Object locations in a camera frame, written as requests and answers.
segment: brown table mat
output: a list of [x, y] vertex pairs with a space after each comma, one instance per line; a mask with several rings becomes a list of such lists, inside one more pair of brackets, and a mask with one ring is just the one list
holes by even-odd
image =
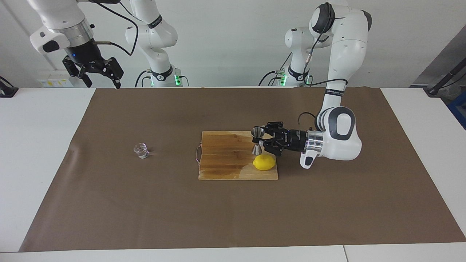
[[[343, 98], [356, 160], [305, 170], [285, 152], [277, 181], [198, 180], [202, 131], [297, 128], [323, 91], [96, 90], [20, 251], [466, 241], [379, 89]], [[138, 142], [154, 154], [137, 158]]]

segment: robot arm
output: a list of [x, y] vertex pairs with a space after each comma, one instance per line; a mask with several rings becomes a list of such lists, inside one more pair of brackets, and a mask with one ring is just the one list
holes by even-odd
[[[343, 5], [321, 4], [309, 23], [311, 34], [319, 39], [333, 37], [328, 79], [349, 80], [361, 67], [366, 55], [368, 32], [372, 17], [366, 11]], [[324, 112], [340, 106], [346, 89], [345, 81], [327, 83], [316, 128], [324, 129]]]
[[[30, 36], [34, 48], [41, 54], [64, 49], [63, 64], [71, 76], [92, 85], [86, 73], [99, 73], [110, 78], [118, 89], [123, 76], [118, 61], [102, 58], [95, 45], [92, 27], [76, 0], [27, 0], [41, 17], [43, 26]], [[120, 0], [101, 0], [100, 3], [119, 3]]]
[[272, 138], [253, 137], [253, 142], [276, 156], [281, 156], [285, 149], [301, 152], [300, 164], [306, 169], [312, 166], [317, 157], [334, 160], [353, 160], [358, 157], [362, 142], [357, 135], [353, 111], [343, 106], [334, 107], [325, 115], [324, 123], [324, 131], [303, 131], [285, 129], [283, 122], [269, 122], [255, 128], [263, 129], [263, 133]]
[[[329, 3], [320, 5], [309, 23], [313, 41], [303, 29], [292, 29], [287, 33], [287, 46], [294, 54], [288, 72], [292, 74], [291, 71], [304, 71], [303, 55], [307, 49], [312, 48], [311, 43], [318, 41], [315, 48], [319, 48], [328, 46], [331, 41], [328, 79], [348, 80], [363, 63], [371, 23], [370, 14], [365, 11]], [[256, 136], [253, 137], [253, 142], [264, 146], [265, 151], [277, 156], [285, 149], [300, 152], [300, 164], [306, 169], [312, 166], [316, 157], [355, 159], [361, 152], [362, 142], [357, 134], [353, 111], [340, 106], [345, 88], [345, 81], [327, 83], [322, 109], [316, 117], [317, 131], [288, 130], [283, 128], [283, 122], [269, 122], [265, 126], [255, 128], [263, 129], [263, 133], [271, 135], [272, 138], [263, 139]]]
[[[181, 85], [181, 80], [177, 77], [181, 71], [170, 64], [167, 53], [162, 49], [177, 43], [176, 30], [162, 18], [155, 1], [130, 0], [130, 3], [134, 16], [144, 23], [140, 26], [137, 48], [149, 62], [153, 85], [156, 87]], [[135, 34], [135, 28], [128, 28], [126, 40], [131, 42]]]
[[[308, 56], [307, 51], [312, 48], [314, 43], [317, 41], [308, 27], [293, 28], [287, 31], [285, 34], [285, 44], [293, 53], [291, 57], [291, 63], [286, 70], [286, 85], [288, 86], [302, 86], [304, 84], [304, 75], [307, 75], [307, 71], [304, 75], [304, 65], [306, 64], [306, 57]], [[327, 47], [332, 43], [332, 37], [327, 36], [326, 38], [320, 39], [315, 45], [315, 48]]]

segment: yellow lemon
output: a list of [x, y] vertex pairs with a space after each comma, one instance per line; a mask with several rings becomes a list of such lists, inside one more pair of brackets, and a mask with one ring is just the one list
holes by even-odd
[[259, 170], [266, 171], [275, 166], [275, 159], [271, 155], [258, 155], [253, 165]]

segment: glass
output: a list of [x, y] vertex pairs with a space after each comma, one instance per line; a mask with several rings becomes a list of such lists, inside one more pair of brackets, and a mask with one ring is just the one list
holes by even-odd
[[140, 158], [144, 159], [149, 156], [149, 151], [147, 150], [147, 146], [144, 143], [139, 143], [134, 146], [134, 153]]

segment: white table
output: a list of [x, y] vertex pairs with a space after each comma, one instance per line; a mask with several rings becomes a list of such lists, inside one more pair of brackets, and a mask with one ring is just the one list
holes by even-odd
[[[21, 89], [0, 100], [0, 261], [464, 261], [466, 243], [289, 248], [18, 251], [95, 89]], [[463, 233], [466, 131], [420, 89], [382, 89]]]

